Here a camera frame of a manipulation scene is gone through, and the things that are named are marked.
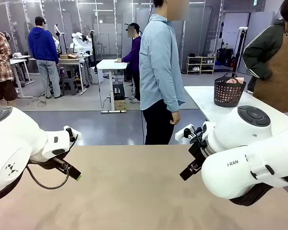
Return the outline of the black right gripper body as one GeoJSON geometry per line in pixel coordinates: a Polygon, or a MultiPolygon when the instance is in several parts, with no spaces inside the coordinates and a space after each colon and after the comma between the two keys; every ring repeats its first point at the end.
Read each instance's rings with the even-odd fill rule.
{"type": "Polygon", "coordinates": [[[189,148],[189,153],[194,157],[194,160],[197,160],[201,163],[201,167],[207,158],[207,153],[205,151],[207,143],[205,140],[202,140],[199,137],[194,137],[190,143],[192,146],[189,148]]]}

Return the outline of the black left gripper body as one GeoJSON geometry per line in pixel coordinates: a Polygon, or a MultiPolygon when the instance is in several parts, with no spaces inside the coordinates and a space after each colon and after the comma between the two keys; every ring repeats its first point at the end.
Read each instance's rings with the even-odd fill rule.
{"type": "Polygon", "coordinates": [[[66,170],[77,170],[73,165],[65,161],[65,157],[70,152],[71,147],[68,146],[67,149],[59,148],[53,149],[48,152],[42,152],[39,155],[39,159],[37,156],[31,157],[29,160],[29,164],[36,164],[40,167],[50,170],[50,169],[57,169],[59,171],[66,171],[66,170]]]}

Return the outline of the person's right hand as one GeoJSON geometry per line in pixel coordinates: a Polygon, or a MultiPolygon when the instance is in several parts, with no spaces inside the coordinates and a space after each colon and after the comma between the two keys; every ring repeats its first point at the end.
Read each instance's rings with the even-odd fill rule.
{"type": "Polygon", "coordinates": [[[178,111],[175,111],[171,114],[172,114],[172,119],[171,119],[170,123],[172,125],[177,125],[180,121],[180,111],[178,110],[178,111]]]}

